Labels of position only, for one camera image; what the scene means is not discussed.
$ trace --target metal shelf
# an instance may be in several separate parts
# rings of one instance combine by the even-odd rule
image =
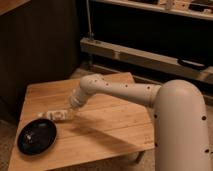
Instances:
[[[167,0],[165,5],[152,5],[128,0],[91,0],[91,1],[213,21],[213,14],[194,12],[192,10],[173,9],[172,8],[173,0]]]
[[[99,40],[91,41],[88,38],[83,38],[81,40],[81,50],[89,54],[213,85],[213,67],[208,67],[205,70],[199,71],[179,65],[177,59],[169,56],[159,55]]]

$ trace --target dark wall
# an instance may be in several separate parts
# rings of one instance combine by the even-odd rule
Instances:
[[[26,86],[68,78],[78,57],[74,0],[31,0],[0,16],[0,117],[18,118]]]

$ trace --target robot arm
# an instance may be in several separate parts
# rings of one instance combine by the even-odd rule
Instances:
[[[211,171],[205,103],[194,85],[112,83],[95,74],[81,79],[70,104],[81,107],[96,93],[154,108],[156,171]]]
[[[85,76],[70,98],[73,107],[83,106],[88,98],[96,93],[104,93],[140,105],[152,107],[159,85],[113,83],[104,80],[102,75]]]

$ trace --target wooden tabletop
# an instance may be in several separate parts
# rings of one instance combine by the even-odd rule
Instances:
[[[30,0],[0,0],[0,15],[17,8]]]
[[[130,73],[107,75],[105,79],[134,82]],[[68,108],[68,97],[78,82],[73,79],[28,86],[16,139],[39,112]],[[55,143],[38,156],[21,154],[15,141],[9,170],[50,170],[154,147],[153,125],[146,108],[104,94],[91,97],[72,121],[56,126]]]

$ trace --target black plate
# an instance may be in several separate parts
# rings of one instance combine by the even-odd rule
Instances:
[[[40,154],[48,149],[56,138],[56,126],[48,119],[37,119],[27,124],[18,137],[18,148],[26,155]]]

